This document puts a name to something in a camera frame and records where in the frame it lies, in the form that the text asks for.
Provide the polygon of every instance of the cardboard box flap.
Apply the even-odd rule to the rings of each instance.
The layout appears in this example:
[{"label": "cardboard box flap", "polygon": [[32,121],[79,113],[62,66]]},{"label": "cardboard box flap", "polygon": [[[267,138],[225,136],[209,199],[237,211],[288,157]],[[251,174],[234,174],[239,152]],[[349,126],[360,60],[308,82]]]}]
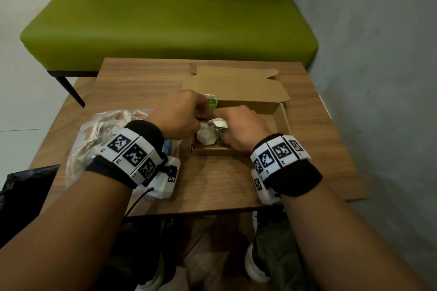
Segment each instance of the cardboard box flap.
[{"label": "cardboard box flap", "polygon": [[221,100],[284,102],[290,99],[281,82],[259,77],[188,76],[182,89],[215,95],[219,104]]},{"label": "cardboard box flap", "polygon": [[231,67],[214,67],[214,66],[197,66],[194,63],[188,64],[191,71],[196,75],[202,76],[236,76],[244,78],[270,78],[277,75],[277,69],[248,69],[248,68],[231,68]]}]

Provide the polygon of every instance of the gray wall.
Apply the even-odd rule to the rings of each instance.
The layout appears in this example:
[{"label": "gray wall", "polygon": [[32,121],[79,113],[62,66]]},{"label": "gray wall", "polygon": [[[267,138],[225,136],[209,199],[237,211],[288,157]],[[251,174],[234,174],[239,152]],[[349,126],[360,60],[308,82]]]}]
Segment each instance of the gray wall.
[{"label": "gray wall", "polygon": [[371,195],[353,207],[437,289],[437,0],[294,1],[320,46],[309,74]]}]

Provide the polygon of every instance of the plastic bag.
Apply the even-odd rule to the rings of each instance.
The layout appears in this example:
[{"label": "plastic bag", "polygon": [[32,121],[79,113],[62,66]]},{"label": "plastic bag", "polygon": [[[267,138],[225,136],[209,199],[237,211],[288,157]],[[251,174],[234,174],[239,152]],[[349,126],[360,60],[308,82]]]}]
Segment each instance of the plastic bag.
[{"label": "plastic bag", "polygon": [[59,165],[8,175],[0,191],[0,248],[40,213]]},{"label": "plastic bag", "polygon": [[128,122],[145,119],[151,109],[117,110],[94,115],[84,123],[77,134],[70,151],[66,167],[66,188],[69,188],[93,161],[100,149],[113,134],[124,128]]}]

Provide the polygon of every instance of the wristband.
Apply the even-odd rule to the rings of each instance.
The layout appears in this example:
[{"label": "wristband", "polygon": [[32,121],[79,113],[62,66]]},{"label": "wristband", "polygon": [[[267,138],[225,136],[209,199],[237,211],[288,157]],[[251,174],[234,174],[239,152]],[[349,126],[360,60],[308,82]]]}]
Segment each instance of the wristband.
[{"label": "wristband", "polygon": [[168,161],[161,152],[163,142],[161,131],[154,124],[132,121],[101,146],[99,155],[86,170],[111,177],[132,189],[142,183],[147,185],[156,175],[156,167]]},{"label": "wristband", "polygon": [[303,195],[323,178],[309,162],[309,154],[290,135],[266,137],[255,146],[250,159],[265,188],[279,194]]}]

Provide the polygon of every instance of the wire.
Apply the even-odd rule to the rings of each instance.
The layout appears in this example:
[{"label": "wire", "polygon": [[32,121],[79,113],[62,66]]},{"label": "wire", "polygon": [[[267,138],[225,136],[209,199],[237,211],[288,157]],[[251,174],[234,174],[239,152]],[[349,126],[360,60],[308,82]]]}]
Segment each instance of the wire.
[{"label": "wire", "polygon": [[154,188],[151,187],[150,189],[146,190],[142,195],[140,195],[139,198],[134,202],[134,204],[129,208],[129,210],[126,213],[126,215],[124,216],[124,218],[128,217],[129,213],[133,210],[135,205],[138,204],[138,202],[141,200],[141,198],[143,198],[146,194],[148,194],[149,192],[151,192],[153,190],[154,190]]}]

